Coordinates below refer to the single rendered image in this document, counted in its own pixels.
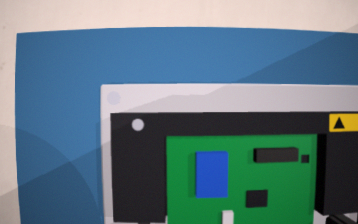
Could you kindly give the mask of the green circuit board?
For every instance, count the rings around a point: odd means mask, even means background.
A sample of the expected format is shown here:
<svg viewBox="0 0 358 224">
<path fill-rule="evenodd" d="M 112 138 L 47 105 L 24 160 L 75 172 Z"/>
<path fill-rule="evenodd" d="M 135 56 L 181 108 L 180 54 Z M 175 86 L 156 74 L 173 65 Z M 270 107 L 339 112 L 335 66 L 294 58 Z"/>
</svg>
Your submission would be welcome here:
<svg viewBox="0 0 358 224">
<path fill-rule="evenodd" d="M 167 224 L 313 224 L 316 160 L 317 134 L 167 136 Z"/>
</svg>

